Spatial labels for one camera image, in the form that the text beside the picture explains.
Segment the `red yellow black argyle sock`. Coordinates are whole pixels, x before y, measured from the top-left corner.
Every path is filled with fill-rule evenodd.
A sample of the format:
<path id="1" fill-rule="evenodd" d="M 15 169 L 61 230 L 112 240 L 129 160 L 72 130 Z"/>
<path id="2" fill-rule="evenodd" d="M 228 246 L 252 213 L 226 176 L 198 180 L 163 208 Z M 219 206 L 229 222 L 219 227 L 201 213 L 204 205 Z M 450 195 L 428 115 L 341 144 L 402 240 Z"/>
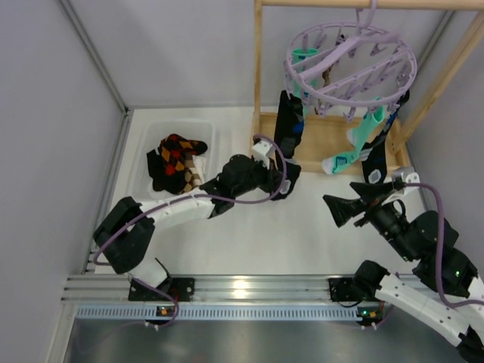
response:
<path id="1" fill-rule="evenodd" d="M 183 172 L 187 156 L 200 156 L 207 150 L 208 145 L 205 142 L 186 139 L 178 134 L 168 135 L 160 141 L 157 148 L 167 176 Z"/>

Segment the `black blue sport sock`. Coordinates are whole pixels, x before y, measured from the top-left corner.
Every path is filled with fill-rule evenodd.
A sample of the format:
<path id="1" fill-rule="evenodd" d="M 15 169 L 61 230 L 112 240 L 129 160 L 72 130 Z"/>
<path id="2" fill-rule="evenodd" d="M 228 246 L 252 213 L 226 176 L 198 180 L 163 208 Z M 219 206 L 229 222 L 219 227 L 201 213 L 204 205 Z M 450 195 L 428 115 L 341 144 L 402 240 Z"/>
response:
<path id="1" fill-rule="evenodd" d="M 280 192 L 273 200 L 283 200 L 293 192 L 302 167 L 294 159 L 296 148 L 302 140 L 304 130 L 303 104 L 301 99 L 283 90 L 280 95 L 278 114 L 275 124 L 274 141 L 282 151 L 283 158 L 276 154 L 278 170 L 286 163 L 286 179 Z"/>

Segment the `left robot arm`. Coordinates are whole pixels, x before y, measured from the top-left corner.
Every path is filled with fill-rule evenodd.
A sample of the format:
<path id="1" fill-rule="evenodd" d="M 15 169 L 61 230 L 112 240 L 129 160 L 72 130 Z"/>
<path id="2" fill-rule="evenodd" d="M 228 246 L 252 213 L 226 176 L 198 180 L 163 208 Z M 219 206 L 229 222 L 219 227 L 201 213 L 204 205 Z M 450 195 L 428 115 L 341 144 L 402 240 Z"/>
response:
<path id="1" fill-rule="evenodd" d="M 119 200 L 93 234 L 98 251 L 94 264 L 109 266 L 146 289 L 166 293 L 172 277 L 149 248 L 155 234 L 178 225 L 212 219 L 243 203 L 241 196 L 260 189 L 274 198 L 287 179 L 287 164 L 237 154 L 222 171 L 200 187 L 165 200 Z"/>

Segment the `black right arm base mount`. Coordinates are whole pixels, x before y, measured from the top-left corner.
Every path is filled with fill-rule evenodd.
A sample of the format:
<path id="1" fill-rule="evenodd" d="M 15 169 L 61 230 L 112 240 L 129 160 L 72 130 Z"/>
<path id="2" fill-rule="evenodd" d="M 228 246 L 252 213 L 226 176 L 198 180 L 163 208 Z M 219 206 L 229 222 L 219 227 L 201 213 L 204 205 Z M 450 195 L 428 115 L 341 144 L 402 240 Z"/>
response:
<path id="1" fill-rule="evenodd" d="M 364 295 L 356 287 L 353 277 L 329 278 L 328 285 L 331 301 L 345 308 L 356 307 L 363 302 L 377 301 L 374 297 Z"/>

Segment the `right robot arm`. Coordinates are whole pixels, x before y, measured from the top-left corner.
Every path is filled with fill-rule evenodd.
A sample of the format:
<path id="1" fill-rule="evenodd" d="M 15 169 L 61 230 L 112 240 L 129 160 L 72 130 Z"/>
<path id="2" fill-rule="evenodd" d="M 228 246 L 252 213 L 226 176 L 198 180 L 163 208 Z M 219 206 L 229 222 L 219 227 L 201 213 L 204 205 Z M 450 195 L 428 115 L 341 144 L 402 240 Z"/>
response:
<path id="1" fill-rule="evenodd" d="M 432 186 L 411 178 L 373 185 L 353 182 L 355 199 L 325 194 L 337 227 L 354 219 L 356 227 L 371 225 L 406 262 L 413 275 L 438 294 L 429 298 L 397 274 L 365 260 L 352 276 L 351 288 L 360 300 L 390 303 L 432 328 L 456 348 L 466 362 L 483 360 L 483 278 L 470 258 L 456 246 L 459 233 L 444 217 L 442 199 Z M 401 195 L 418 188 L 431 191 L 437 209 L 408 221 Z"/>

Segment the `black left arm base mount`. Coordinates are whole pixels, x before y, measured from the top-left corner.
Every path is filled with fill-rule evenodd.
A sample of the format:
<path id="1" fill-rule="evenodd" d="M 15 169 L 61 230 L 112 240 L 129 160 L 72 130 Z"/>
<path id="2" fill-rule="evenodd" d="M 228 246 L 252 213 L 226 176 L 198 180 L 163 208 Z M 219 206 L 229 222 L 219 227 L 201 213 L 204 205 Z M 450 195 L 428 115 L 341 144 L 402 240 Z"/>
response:
<path id="1" fill-rule="evenodd" d="M 157 289 L 164 291 L 178 302 L 190 302 L 195 291 L 194 278 L 171 278 Z M 128 301 L 155 302 L 168 301 L 164 296 L 144 287 L 136 281 L 130 282 Z"/>

